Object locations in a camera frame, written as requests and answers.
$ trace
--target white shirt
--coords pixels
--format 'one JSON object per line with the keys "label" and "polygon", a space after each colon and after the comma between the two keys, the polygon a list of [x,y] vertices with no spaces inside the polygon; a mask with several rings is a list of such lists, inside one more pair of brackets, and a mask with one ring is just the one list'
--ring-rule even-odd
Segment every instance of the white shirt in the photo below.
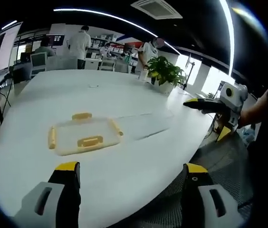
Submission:
{"label": "white shirt", "polygon": [[80,30],[69,40],[68,44],[70,45],[70,56],[84,60],[86,58],[86,47],[90,47],[92,44],[91,37],[86,31]]}
{"label": "white shirt", "polygon": [[[147,63],[151,58],[158,57],[158,51],[157,49],[151,44],[151,42],[144,43],[139,49],[138,52],[143,52],[143,59],[145,63]],[[136,71],[142,71],[143,65],[141,61],[138,59],[138,63],[136,66]]]}
{"label": "white shirt", "polygon": [[39,53],[39,52],[46,52],[48,57],[56,55],[55,52],[50,47],[40,46],[35,50],[35,53]]}
{"label": "white shirt", "polygon": [[108,48],[101,47],[100,53],[106,57],[106,55],[110,54],[110,50]]}

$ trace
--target black ceiling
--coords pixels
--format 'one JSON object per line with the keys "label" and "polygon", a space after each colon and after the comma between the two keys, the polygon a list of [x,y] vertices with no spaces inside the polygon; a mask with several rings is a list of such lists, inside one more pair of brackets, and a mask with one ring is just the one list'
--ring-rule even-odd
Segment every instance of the black ceiling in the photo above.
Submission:
{"label": "black ceiling", "polygon": [[[219,0],[166,0],[183,19],[154,20],[130,5],[135,0],[14,0],[0,3],[0,28],[12,20],[23,21],[21,31],[50,27],[52,23],[86,24],[127,34],[140,40],[151,35],[125,22],[81,12],[53,12],[54,8],[80,8],[113,14],[134,22],[163,37],[173,46],[192,49],[227,65],[230,39],[227,22]],[[268,29],[268,3],[240,0],[248,6]],[[234,68],[254,85],[268,86],[268,46],[241,17],[231,11],[235,30]]]}

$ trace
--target hand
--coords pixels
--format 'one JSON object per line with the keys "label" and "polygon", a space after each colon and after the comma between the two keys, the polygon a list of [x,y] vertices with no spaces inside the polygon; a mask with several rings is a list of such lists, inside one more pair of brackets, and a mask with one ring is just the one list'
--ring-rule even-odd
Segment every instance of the hand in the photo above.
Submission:
{"label": "hand", "polygon": [[248,119],[247,115],[248,115],[247,112],[241,111],[240,117],[239,117],[239,122],[238,122],[238,129],[247,125],[247,119]]}

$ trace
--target computer monitor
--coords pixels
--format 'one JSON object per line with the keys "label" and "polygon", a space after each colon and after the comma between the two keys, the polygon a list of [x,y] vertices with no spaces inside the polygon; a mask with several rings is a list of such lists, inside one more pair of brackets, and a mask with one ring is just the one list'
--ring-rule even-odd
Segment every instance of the computer monitor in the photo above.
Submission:
{"label": "computer monitor", "polygon": [[31,52],[29,52],[29,53],[22,52],[21,56],[20,56],[20,62],[21,63],[29,62],[30,61],[30,55],[31,55]]}
{"label": "computer monitor", "polygon": [[49,37],[49,46],[62,46],[64,34],[47,34]]}
{"label": "computer monitor", "polygon": [[32,61],[33,67],[44,66],[45,65],[44,53],[37,53],[37,54],[31,55],[31,61]]}

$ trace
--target window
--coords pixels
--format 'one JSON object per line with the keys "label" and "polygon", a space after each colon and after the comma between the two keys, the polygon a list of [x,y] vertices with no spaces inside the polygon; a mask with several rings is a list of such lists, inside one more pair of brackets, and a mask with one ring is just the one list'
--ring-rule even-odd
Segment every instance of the window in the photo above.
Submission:
{"label": "window", "polygon": [[[189,64],[187,69],[185,68],[186,67],[186,63],[188,61],[188,56],[185,56],[185,55],[179,55],[178,56],[178,59],[176,61],[176,66],[180,67],[181,69],[184,70],[184,72],[186,73],[186,75],[189,75],[190,73],[190,70],[191,70],[191,67],[192,65]],[[190,78],[189,78],[189,81],[188,81],[188,84],[190,85],[193,85],[194,82],[195,82],[195,79],[196,79],[196,76],[200,70],[200,67],[201,67],[201,61],[197,60],[197,59],[194,59],[194,58],[191,58],[190,59],[190,62],[193,62],[195,63],[195,66],[193,67],[192,69],[192,72],[191,72],[191,75],[190,75]]]}
{"label": "window", "polygon": [[26,48],[26,45],[21,45],[21,46],[19,46],[19,48],[18,48],[17,60],[19,60],[19,59],[21,58],[21,53],[22,53],[22,52],[25,52],[25,48]]}
{"label": "window", "polygon": [[218,70],[215,67],[211,67],[205,81],[205,84],[202,88],[202,92],[205,94],[213,93],[215,94],[219,88],[220,82],[225,81],[234,85],[235,80],[232,77],[229,77],[224,72]]}
{"label": "window", "polygon": [[13,66],[15,64],[15,61],[17,60],[17,49],[18,47],[13,47],[10,54],[10,66]]}
{"label": "window", "polygon": [[35,51],[37,48],[40,47],[41,41],[35,41],[33,42],[33,48],[31,51]]}

